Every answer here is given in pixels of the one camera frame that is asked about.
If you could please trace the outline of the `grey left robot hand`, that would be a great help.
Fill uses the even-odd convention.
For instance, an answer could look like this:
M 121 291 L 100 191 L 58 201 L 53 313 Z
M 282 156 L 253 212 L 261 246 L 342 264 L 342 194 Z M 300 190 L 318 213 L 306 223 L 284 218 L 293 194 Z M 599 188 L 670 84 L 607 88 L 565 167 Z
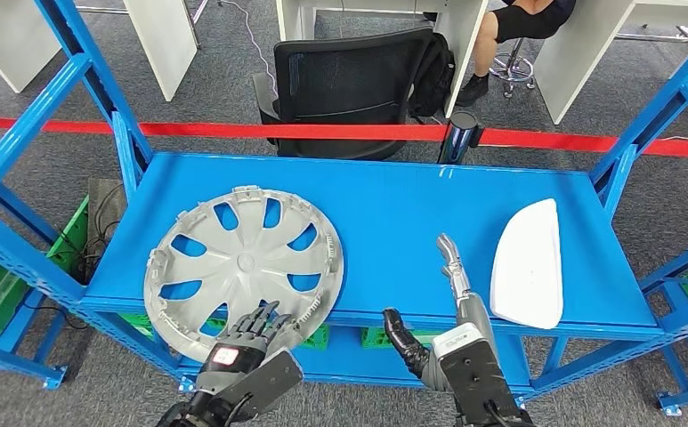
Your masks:
M 276 315 L 274 311 L 278 306 L 279 301 L 267 302 L 242 315 L 232 326 L 219 333 L 198 373 L 198 391 L 216 395 L 257 368 L 264 370 L 276 362 L 297 382 L 301 381 L 301 368 L 288 349 L 268 352 L 278 332 L 291 318 L 289 314 Z

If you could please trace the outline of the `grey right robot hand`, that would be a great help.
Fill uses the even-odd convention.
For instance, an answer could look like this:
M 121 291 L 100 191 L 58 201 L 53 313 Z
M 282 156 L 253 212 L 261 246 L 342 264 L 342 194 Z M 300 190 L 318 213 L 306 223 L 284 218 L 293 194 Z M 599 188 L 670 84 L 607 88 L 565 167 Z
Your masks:
M 490 325 L 490 317 L 482 298 L 471 290 L 457 245 L 445 233 L 437 237 L 436 245 L 445 261 L 441 272 L 449 280 L 456 305 L 457 325 L 449 330 L 449 336 L 453 338 L 460 332 L 466 332 L 470 324 L 474 325 L 481 338 L 488 342 L 492 360 L 497 362 L 498 348 Z M 410 373 L 430 390 L 450 391 L 449 380 L 440 367 L 439 356 L 447 350 L 454 349 L 455 346 L 442 342 L 433 345 L 432 348 L 425 347 L 406 328 L 401 314 L 395 308 L 384 309 L 383 317 L 386 336 Z

